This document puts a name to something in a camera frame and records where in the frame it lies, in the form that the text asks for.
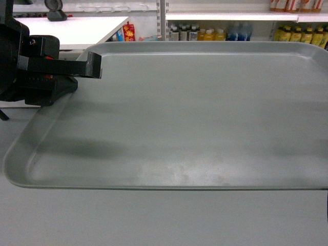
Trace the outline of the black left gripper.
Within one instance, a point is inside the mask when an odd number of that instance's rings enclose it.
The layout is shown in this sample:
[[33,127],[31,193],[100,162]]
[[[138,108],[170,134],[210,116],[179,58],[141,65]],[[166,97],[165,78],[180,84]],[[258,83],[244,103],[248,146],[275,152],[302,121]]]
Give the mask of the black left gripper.
[[[1,101],[51,106],[77,90],[73,77],[101,78],[101,55],[88,52],[85,61],[58,60],[57,37],[30,35],[29,28],[13,18],[14,4],[31,3],[1,1]],[[26,56],[25,71],[17,68],[19,55]]]

